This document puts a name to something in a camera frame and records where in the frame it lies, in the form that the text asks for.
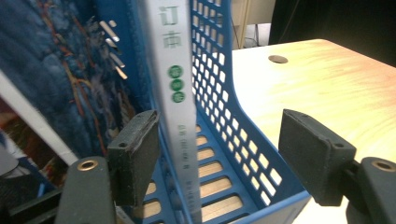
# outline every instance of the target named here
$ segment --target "blue plastic file holder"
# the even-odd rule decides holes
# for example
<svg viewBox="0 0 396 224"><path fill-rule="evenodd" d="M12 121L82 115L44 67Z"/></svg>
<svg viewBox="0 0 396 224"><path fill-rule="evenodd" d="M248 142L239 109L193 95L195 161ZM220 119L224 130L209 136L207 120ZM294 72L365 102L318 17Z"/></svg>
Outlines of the blue plastic file holder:
<svg viewBox="0 0 396 224"><path fill-rule="evenodd" d="M101 21L114 21L120 38L114 52L126 64L135 99L141 109L149 109L149 70L145 38L135 0L96 0ZM275 147L241 109L234 89L232 71L231 1L191 0L193 94L197 106L198 138L206 142L198 150L211 150L200 166L216 164L220 171L200 178L201 186L220 179L227 189L202 198L202 206L237 198L240 206L206 220L205 223L291 223L309 199L308 193L282 160ZM142 223L191 223L186 200L162 139L163 153L152 180L155 191L145 204L156 203L159 210Z"/></svg>

